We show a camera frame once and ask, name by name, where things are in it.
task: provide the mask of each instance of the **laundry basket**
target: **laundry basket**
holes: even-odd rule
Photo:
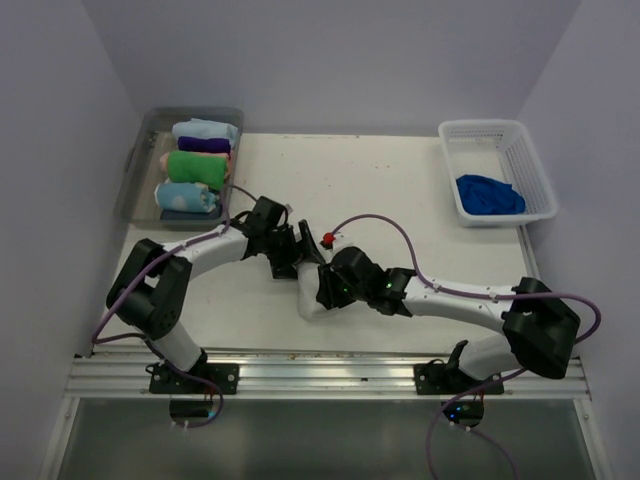
[[[555,196],[526,128],[515,120],[458,120],[440,124],[444,157],[465,227],[513,227],[555,216]],[[510,183],[526,202],[518,215],[471,215],[462,206],[456,179],[482,175]]]

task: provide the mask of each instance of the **gray wall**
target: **gray wall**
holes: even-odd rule
[[[113,275],[139,117],[79,1],[5,2],[0,65],[0,477],[23,479]]]
[[[581,351],[620,478],[640,469],[639,46],[640,3],[584,0],[519,117],[561,205],[532,229],[543,278],[604,312]]]
[[[139,113],[251,131],[433,134],[515,117],[579,0],[84,0]]]

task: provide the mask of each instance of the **white table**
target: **white table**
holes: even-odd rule
[[[517,229],[457,224],[438,138],[246,134],[235,181],[255,195],[289,203],[294,225],[306,218],[328,231],[359,213],[388,215],[409,233],[422,270],[438,278],[515,285],[527,274]],[[234,192],[232,214],[251,207]],[[404,241],[390,225],[362,220],[345,233],[383,268],[411,267]],[[142,238],[164,242],[190,235],[132,226],[120,266]],[[308,322],[297,312],[296,282],[271,279],[264,257],[191,282],[181,321],[201,346],[236,350],[449,353],[462,339],[490,334],[441,318],[387,317],[363,304]],[[126,331],[130,327],[114,318],[104,335]]]

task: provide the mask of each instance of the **light blue towel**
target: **light blue towel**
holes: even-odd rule
[[[176,139],[180,137],[192,137],[207,140],[209,138],[226,138],[231,143],[231,148],[236,145],[238,128],[228,123],[214,122],[192,118],[188,122],[176,123],[171,129]]]
[[[161,183],[155,191],[156,203],[163,210],[209,213],[218,196],[204,183]]]

